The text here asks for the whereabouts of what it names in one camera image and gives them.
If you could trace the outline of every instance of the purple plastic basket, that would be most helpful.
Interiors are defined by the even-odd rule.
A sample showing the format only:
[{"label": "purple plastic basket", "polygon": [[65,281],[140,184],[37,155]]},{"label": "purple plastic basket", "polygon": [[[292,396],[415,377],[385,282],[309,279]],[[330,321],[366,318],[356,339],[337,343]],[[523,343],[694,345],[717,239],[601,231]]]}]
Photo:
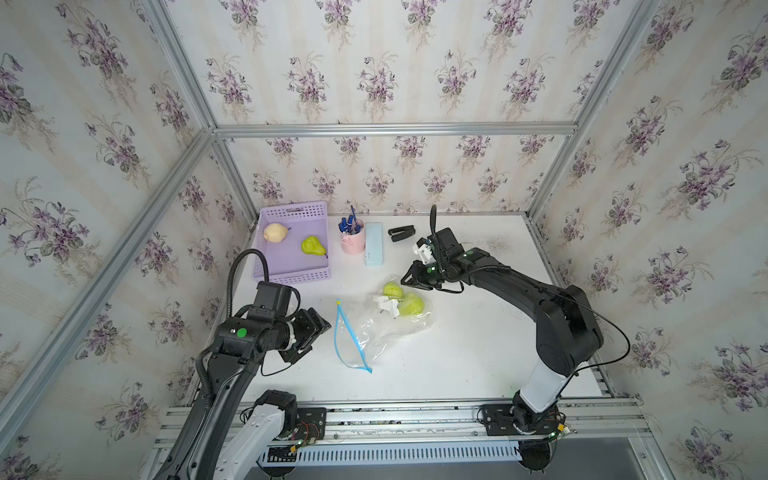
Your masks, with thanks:
[{"label": "purple plastic basket", "polygon": [[[281,223],[290,228],[285,240],[270,243],[264,239],[264,229],[270,223]],[[264,253],[271,282],[302,283],[331,277],[330,258],[301,251],[301,243],[312,235],[320,240],[327,252],[328,206],[323,201],[265,207],[259,211],[253,248]],[[262,280],[264,272],[261,262],[257,261],[254,265],[253,278]]]}]

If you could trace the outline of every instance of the wall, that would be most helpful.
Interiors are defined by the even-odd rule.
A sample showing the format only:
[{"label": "wall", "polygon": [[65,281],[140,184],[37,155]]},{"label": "wall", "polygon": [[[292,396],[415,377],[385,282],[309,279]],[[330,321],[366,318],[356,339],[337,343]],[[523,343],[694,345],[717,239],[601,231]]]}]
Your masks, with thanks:
[{"label": "wall", "polygon": [[0,12],[3,397],[200,125],[127,2]]},{"label": "wall", "polygon": [[525,211],[555,135],[238,138],[230,151],[258,207],[325,200],[361,213]]},{"label": "wall", "polygon": [[219,124],[295,124],[573,120],[634,2],[167,4]]},{"label": "wall", "polygon": [[[0,2],[0,396],[194,135],[137,2]],[[0,478],[133,478],[180,402],[247,235],[195,169],[24,427]]]},{"label": "wall", "polygon": [[[678,478],[763,478],[768,8],[662,2],[537,219]],[[603,359],[620,355],[609,336]]]}]

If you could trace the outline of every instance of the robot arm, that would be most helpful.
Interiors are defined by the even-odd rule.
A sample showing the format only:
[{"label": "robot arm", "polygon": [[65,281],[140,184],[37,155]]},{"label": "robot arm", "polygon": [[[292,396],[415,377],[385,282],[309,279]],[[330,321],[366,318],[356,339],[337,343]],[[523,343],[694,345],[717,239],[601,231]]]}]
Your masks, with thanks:
[{"label": "robot arm", "polygon": [[[294,288],[268,280],[259,282],[253,304],[231,315],[232,282],[245,250],[233,261],[227,284],[227,318],[219,325],[213,343],[195,361],[200,377],[200,395],[181,433],[154,480],[242,480],[267,444],[289,435],[296,424],[296,396],[270,390],[258,401],[249,422],[219,455],[224,439],[250,381],[258,372],[266,352],[278,350],[291,365],[304,357],[312,343],[331,325],[310,308],[287,315]],[[266,260],[262,259],[267,272]],[[207,370],[203,358],[211,354]]]},{"label": "robot arm", "polygon": [[[436,211],[432,209],[434,226]],[[422,259],[429,258],[424,246],[431,250],[434,262],[414,261],[401,280],[403,285],[424,290],[443,290],[447,281],[475,285],[518,307],[536,322],[539,360],[528,382],[515,394],[510,413],[520,433],[537,433],[546,418],[557,411],[557,397],[578,365],[603,345],[597,320],[586,308],[587,296],[576,286],[562,289],[534,280],[479,248],[464,251],[449,228],[417,243],[415,250],[422,251]]]}]

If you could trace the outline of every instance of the white table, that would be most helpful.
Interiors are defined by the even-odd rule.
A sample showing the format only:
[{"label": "white table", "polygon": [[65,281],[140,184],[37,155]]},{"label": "white table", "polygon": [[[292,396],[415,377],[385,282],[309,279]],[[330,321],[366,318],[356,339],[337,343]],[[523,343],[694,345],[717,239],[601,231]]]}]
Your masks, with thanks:
[{"label": "white table", "polygon": [[[389,276],[401,278],[416,256],[412,245],[429,235],[428,216],[364,216],[384,229],[384,265],[367,267],[362,255],[348,256],[339,245],[339,218],[328,219],[330,280],[299,283],[302,308],[314,307],[331,325],[336,298],[377,293]],[[393,243],[386,231],[414,225],[416,235]],[[550,283],[544,263],[523,218],[516,215],[438,216],[438,230],[450,227],[466,250],[480,247],[540,281]],[[233,297],[233,310],[253,302],[254,255],[247,257]],[[296,394],[301,401],[490,399],[512,397],[528,380],[538,360],[535,324],[519,309],[490,292],[468,286],[464,293],[419,291],[432,301],[435,323],[388,349],[372,364],[373,373],[344,366],[333,348],[333,329],[324,333],[296,365],[279,375],[257,376],[243,397],[257,399],[266,389]],[[285,367],[269,352],[264,371]],[[566,397],[600,397],[592,375],[574,377]]]}]

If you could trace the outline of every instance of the pen holder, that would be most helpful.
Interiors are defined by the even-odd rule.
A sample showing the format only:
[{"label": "pen holder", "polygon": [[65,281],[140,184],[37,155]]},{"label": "pen holder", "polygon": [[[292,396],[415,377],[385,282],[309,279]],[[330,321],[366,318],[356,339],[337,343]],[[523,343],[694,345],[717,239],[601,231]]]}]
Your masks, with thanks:
[{"label": "pen holder", "polygon": [[339,232],[341,250],[347,255],[360,255],[366,251],[366,225],[361,220],[356,220],[356,225],[360,225],[360,231],[354,235]]}]

